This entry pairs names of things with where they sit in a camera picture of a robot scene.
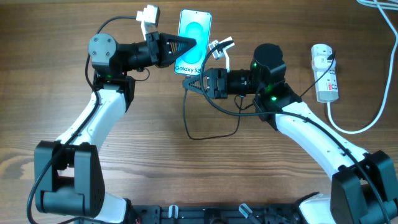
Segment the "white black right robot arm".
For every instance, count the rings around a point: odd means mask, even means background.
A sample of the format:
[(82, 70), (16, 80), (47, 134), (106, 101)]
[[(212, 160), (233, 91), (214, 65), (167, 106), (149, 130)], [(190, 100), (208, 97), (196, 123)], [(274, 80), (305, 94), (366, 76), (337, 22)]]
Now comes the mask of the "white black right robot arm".
[(347, 141), (312, 113), (285, 81), (280, 47), (262, 44), (248, 70), (200, 67), (184, 89), (209, 103), (229, 95), (254, 95), (254, 114), (293, 139), (331, 180), (330, 195), (314, 193), (296, 207), (302, 223), (390, 223), (397, 217), (397, 177), (392, 159)]

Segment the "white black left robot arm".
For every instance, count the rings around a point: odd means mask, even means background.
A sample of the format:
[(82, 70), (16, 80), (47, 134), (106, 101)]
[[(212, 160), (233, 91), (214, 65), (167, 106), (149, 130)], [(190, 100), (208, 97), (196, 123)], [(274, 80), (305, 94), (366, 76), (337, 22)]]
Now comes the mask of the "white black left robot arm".
[(29, 205), (87, 223), (126, 222), (131, 203), (106, 192), (98, 151), (134, 99), (136, 81), (127, 72), (168, 67), (195, 45), (195, 39), (158, 32), (133, 44), (95, 34), (88, 44), (95, 70), (91, 100), (68, 131), (35, 148)]

